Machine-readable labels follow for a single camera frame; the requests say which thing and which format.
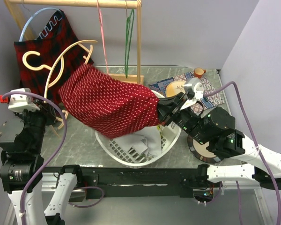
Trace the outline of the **white cloth garment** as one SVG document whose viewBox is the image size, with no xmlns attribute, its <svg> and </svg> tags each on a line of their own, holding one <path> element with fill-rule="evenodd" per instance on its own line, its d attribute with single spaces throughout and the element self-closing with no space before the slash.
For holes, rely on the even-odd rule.
<svg viewBox="0 0 281 225">
<path fill-rule="evenodd" d="M 161 134 L 157 126 L 113 139 L 124 151 L 135 150 L 139 155 L 157 157 L 162 153 Z"/>
</svg>

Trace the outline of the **light wooden hanger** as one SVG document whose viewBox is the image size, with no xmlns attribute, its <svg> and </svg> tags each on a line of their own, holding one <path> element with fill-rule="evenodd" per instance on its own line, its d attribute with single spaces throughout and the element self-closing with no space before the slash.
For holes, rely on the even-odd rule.
<svg viewBox="0 0 281 225">
<path fill-rule="evenodd" d="M 47 69 L 49 70 L 49 74 L 48 74 L 48 77 L 47 77 L 47 80 L 46 80 L 46 84 L 45 84 L 45 88 L 44 88 L 44 98 L 47 97 L 47 93 L 48 93 L 48 89 L 52 86 L 54 86 L 58 81 L 59 79 L 62 77 L 63 75 L 63 71 L 64 71 L 64 67 L 65 67 L 65 60 L 64 60 L 64 55 L 70 50 L 72 49 L 73 47 L 75 46 L 79 46 L 80 48 L 84 49 L 84 51 L 86 51 L 88 53 L 87 56 L 84 56 L 83 58 L 85 59 L 85 62 L 84 64 L 87 64 L 88 61 L 90 60 L 90 57 L 92 55 L 92 52 L 93 52 L 93 44 L 97 44 L 98 41 L 96 40 L 81 40 L 81 41 L 77 41 L 71 45 L 69 45 L 58 57 L 57 59 L 55 60 L 54 64 L 52 66 L 49 66 L 49 65 L 46 65 L 46 64 L 42 64 L 38 67 L 33 67 L 31 66 L 28 62 L 27 62 L 27 58 L 30 56 L 30 55 L 36 55 L 36 56 L 40 56 L 41 54 L 37 51 L 28 51 L 26 52 L 23 57 L 22 57 L 22 62 L 24 64 L 24 66 L 26 68 L 28 68 L 29 70 L 32 70 L 32 71 L 40 71 L 42 69 Z M 57 77 L 52 81 L 50 82 L 51 80 L 51 76 L 55 70 L 55 67 L 57 66 L 57 64 L 60 62 L 60 69 L 59 69 L 59 73 L 57 75 Z"/>
</svg>

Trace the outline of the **red polka dot garment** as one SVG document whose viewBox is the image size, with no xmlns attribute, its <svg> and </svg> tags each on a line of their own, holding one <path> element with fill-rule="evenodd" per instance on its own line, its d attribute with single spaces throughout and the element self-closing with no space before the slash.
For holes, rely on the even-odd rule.
<svg viewBox="0 0 281 225">
<path fill-rule="evenodd" d="M 66 110 L 112 139 L 159 125 L 159 98 L 147 87 L 126 83 L 82 64 L 60 87 Z"/>
</svg>

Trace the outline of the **light blue hanger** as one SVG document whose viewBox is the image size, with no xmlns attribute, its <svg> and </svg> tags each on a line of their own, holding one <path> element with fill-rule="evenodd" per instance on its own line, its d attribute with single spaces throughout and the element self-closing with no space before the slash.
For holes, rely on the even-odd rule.
<svg viewBox="0 0 281 225">
<path fill-rule="evenodd" d="M 44 11 L 47 11 L 47 10 L 54 10 L 54 11 L 57 11 L 59 12 L 60 14 L 62 14 L 61 10 L 60 9 L 57 9 L 57 8 L 53 8 L 53 7 L 45 7 L 43 9 L 40 9 L 38 10 L 37 12 L 35 12 L 33 15 L 31 15 L 31 17 L 27 20 L 27 22 L 25 23 L 22 31 L 21 31 L 21 34 L 20 34 L 20 38 L 19 38 L 19 42 L 22 42 L 23 41 L 23 38 L 24 38 L 24 34 L 26 32 L 26 29 L 28 28 L 29 24 L 31 23 L 31 21 L 40 13 L 44 12 Z M 51 31 L 53 29 L 53 27 L 57 24 L 57 21 L 60 21 L 62 19 L 62 17 L 59 19 L 57 16 L 54 16 L 54 21 L 49 21 L 49 25 L 51 26 L 50 28 L 48 28 L 47 26 L 44 27 L 44 30 L 46 31 L 46 35 L 43 35 L 42 33 L 39 34 L 39 36 L 43 39 L 45 37 L 48 36 L 48 32 Z"/>
</svg>

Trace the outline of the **green plastic hanger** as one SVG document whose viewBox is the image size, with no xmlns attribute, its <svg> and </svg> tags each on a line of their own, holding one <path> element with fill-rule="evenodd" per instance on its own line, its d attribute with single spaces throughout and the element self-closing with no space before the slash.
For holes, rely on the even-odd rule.
<svg viewBox="0 0 281 225">
<path fill-rule="evenodd" d="M 134 9 L 130 11 L 130 14 L 128 14 L 128 4 L 127 1 L 125 1 L 125 7 L 126 7 L 126 32 L 125 32 L 125 59 L 124 59 L 124 72 L 125 77 L 128 78 L 128 67 L 129 67 L 129 58 L 130 58 L 130 49 L 131 49 L 131 42 L 132 42 L 132 34 L 133 34 L 133 24 L 134 24 L 134 18 L 135 18 L 135 12 Z"/>
</svg>

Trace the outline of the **pink wire hanger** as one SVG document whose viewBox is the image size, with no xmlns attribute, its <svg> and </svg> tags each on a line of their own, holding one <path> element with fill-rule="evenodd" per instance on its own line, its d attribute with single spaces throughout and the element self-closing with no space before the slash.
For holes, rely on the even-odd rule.
<svg viewBox="0 0 281 225">
<path fill-rule="evenodd" d="M 99 6 L 99 0 L 96 1 L 96 4 L 97 4 L 98 18 L 99 18 L 99 23 L 100 23 L 101 39 L 102 39 L 102 46 L 103 46 L 103 52 L 104 52 L 104 61 L 105 61 L 106 73 L 109 74 L 106 48 L 105 48 L 105 39 L 104 39 L 103 18 L 102 18 L 102 11 L 101 11 L 101 8 Z"/>
</svg>

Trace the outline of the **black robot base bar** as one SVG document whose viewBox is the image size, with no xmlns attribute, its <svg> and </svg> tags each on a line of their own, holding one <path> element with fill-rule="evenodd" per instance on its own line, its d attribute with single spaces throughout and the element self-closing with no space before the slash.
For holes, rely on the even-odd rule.
<svg viewBox="0 0 281 225">
<path fill-rule="evenodd" d="M 179 196 L 192 198 L 193 191 L 222 186 L 220 181 L 208 181 L 206 165 L 194 168 L 81 168 L 78 187 L 99 187 L 85 190 L 90 199 L 104 197 Z"/>
</svg>

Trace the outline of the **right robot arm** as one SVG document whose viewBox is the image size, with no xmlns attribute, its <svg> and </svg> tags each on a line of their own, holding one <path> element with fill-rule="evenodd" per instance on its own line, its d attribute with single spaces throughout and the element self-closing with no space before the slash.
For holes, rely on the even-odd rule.
<svg viewBox="0 0 281 225">
<path fill-rule="evenodd" d="M 235 129 L 235 118 L 221 107 L 201 117 L 189 108 L 182 108 L 186 94 L 160 98 L 158 118 L 164 125 L 174 123 L 188 134 L 190 152 L 199 160 L 203 151 L 212 153 L 213 160 L 205 160 L 197 167 L 197 174 L 189 180 L 195 187 L 225 181 L 258 182 L 266 189 L 281 190 L 281 153 L 263 146 Z"/>
</svg>

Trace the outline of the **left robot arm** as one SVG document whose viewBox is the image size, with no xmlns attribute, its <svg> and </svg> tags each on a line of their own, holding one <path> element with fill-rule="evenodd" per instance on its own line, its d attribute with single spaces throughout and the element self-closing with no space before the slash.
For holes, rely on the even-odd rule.
<svg viewBox="0 0 281 225">
<path fill-rule="evenodd" d="M 71 193 L 83 185 L 84 177 L 79 165 L 63 166 L 55 193 L 47 208 L 43 208 L 43 175 L 37 170 L 44 163 L 40 153 L 45 127 L 55 123 L 55 111 L 41 100 L 32 101 L 32 106 L 15 113 L 15 118 L 0 127 L 0 178 L 18 224 L 25 220 L 26 225 L 63 225 Z"/>
</svg>

